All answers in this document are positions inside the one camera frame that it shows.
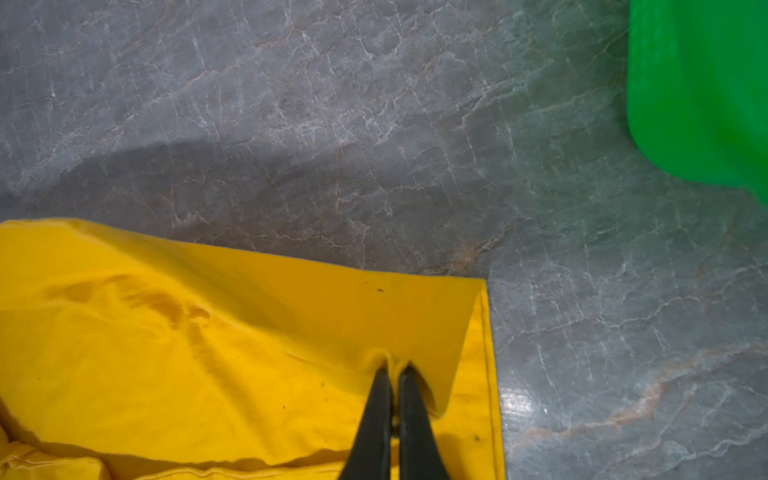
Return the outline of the green plastic basket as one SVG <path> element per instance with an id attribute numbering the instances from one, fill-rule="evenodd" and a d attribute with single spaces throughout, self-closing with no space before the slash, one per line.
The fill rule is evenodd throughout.
<path id="1" fill-rule="evenodd" d="M 631 2 L 627 112 L 661 170 L 765 202 L 766 2 Z"/>

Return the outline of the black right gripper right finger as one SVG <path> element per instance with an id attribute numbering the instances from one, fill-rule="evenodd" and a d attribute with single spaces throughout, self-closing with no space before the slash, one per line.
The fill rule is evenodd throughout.
<path id="1" fill-rule="evenodd" d="M 399 376 L 399 417 L 400 478 L 449 480 L 419 388 L 419 374 L 413 366 Z"/>

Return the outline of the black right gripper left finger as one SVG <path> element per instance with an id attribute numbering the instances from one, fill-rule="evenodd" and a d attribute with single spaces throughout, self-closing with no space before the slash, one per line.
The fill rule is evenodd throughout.
<path id="1" fill-rule="evenodd" d="M 386 368 L 375 376 L 339 480 L 390 480 L 393 392 Z"/>

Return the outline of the yellow t shirt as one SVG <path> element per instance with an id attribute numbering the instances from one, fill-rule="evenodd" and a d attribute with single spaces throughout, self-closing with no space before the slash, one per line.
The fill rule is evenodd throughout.
<path id="1" fill-rule="evenodd" d="M 335 479 L 407 368 L 448 476 L 503 478 L 483 280 L 1 225 L 5 479 Z"/>

